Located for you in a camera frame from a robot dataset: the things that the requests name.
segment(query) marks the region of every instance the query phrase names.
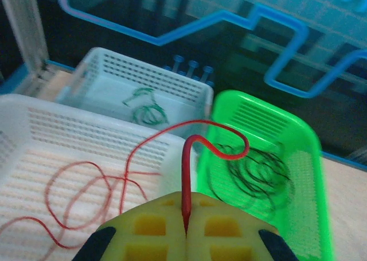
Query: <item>table surface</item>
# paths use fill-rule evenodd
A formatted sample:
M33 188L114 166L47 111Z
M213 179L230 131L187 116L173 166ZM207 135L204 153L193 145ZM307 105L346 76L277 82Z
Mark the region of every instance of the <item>table surface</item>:
M71 75L58 72L38 98L54 101ZM367 260L367 172L324 158L336 260Z

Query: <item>metal frame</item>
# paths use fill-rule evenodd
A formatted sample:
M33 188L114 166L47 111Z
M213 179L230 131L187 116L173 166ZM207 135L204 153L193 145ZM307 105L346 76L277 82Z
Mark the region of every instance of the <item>metal frame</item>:
M2 0L23 61L31 75L38 74L48 51L37 0Z

